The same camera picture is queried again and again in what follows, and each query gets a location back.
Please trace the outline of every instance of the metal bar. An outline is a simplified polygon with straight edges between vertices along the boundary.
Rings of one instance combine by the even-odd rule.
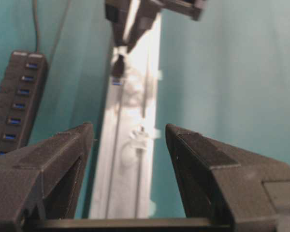
[[[158,16],[152,30],[125,56],[123,85],[112,85],[110,77],[90,218],[148,217],[159,45]],[[118,52],[115,48],[113,61]],[[133,131],[150,135],[142,152],[131,145]]]
[[[228,225],[215,225],[207,218],[109,219],[109,220],[29,220],[24,232],[100,232],[100,231],[186,231],[230,232]]]

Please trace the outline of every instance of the usb port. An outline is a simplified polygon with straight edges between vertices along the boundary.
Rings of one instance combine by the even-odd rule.
[[[38,65],[35,63],[27,63],[26,68],[28,69],[38,69]]]
[[[8,124],[20,125],[21,119],[19,118],[9,118]]]
[[[25,109],[25,104],[20,104],[20,103],[14,103],[13,108],[17,110],[24,110]]]
[[[5,151],[0,151],[0,156],[2,156],[2,155],[4,155],[4,154],[6,154],[7,152],[5,152]]]
[[[26,82],[33,82],[33,76],[22,76],[21,80]]]
[[[29,95],[30,90],[29,89],[19,89],[17,93],[20,95]]]
[[[14,135],[14,134],[4,134],[3,135],[3,139],[5,139],[5,140],[13,141],[13,140],[15,140],[15,138],[16,138],[16,135]]]

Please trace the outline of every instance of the black usb hub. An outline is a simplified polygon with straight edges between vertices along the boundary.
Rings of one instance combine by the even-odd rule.
[[[26,146],[47,75],[42,54],[14,51],[0,84],[0,155]]]

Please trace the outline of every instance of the black cable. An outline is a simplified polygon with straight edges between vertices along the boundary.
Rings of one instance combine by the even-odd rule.
[[[34,29],[35,29],[35,52],[39,52],[40,50],[40,30],[38,24],[38,16],[37,16],[37,0],[32,0],[32,16],[34,22]]]

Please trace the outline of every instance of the teal backdrop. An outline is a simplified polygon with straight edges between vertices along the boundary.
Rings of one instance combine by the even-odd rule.
[[[157,128],[198,131],[290,164],[290,0],[209,0],[201,22],[163,11]],[[112,51],[103,0],[38,0],[50,70],[30,143],[92,121],[99,139]],[[33,51],[30,0],[0,0],[0,80]],[[86,217],[98,144],[77,208]],[[152,217],[183,217],[165,139],[155,143]]]

